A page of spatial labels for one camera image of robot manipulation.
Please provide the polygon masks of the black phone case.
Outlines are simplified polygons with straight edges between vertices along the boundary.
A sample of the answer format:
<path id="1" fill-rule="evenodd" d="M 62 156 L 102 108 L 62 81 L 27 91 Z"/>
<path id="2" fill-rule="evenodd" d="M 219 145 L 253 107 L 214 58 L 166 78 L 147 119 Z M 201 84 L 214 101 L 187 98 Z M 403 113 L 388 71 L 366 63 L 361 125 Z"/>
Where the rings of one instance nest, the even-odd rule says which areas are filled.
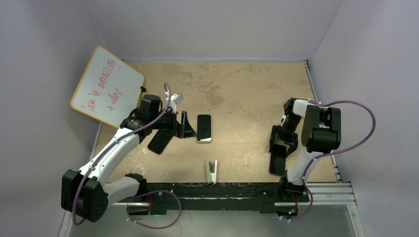
<path id="1" fill-rule="evenodd" d="M 147 148 L 150 151 L 160 155 L 164 151 L 164 149 L 166 148 L 166 146 L 168 145 L 171 139 L 172 139 L 171 133 L 165 130 L 159 130 L 155 134 L 155 136 L 152 138 Z"/>

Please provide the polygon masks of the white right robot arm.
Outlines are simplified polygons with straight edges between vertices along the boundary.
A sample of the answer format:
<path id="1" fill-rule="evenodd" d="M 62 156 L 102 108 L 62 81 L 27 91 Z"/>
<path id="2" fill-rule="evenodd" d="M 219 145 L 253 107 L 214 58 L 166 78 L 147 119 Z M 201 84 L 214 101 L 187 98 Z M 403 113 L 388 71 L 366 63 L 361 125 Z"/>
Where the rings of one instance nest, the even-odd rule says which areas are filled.
<path id="1" fill-rule="evenodd" d="M 280 175 L 277 194 L 289 201 L 306 191 L 303 181 L 317 165 L 317 156 L 341 144 L 341 110 L 291 98 L 284 104 L 280 125 L 269 138 L 269 173 Z"/>

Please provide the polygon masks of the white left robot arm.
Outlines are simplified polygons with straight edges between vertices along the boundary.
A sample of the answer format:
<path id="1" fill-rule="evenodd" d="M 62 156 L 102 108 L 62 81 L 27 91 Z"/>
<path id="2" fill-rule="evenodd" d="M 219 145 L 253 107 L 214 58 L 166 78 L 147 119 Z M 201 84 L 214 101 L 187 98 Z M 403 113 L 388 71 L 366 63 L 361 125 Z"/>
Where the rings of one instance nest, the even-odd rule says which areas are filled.
<path id="1" fill-rule="evenodd" d="M 77 171 L 67 170 L 61 183 L 61 207 L 83 220 L 98 221 L 107 207 L 125 198 L 141 202 L 147 197 L 146 179 L 136 173 L 109 183 L 108 179 L 123 159 L 143 140 L 156 131 L 147 148 L 161 154 L 172 137 L 196 137 L 186 111 L 177 121 L 177 105 L 182 94 L 166 92 L 166 106 L 157 95 L 146 94 L 140 106 L 122 121 L 114 137 L 87 164 Z"/>

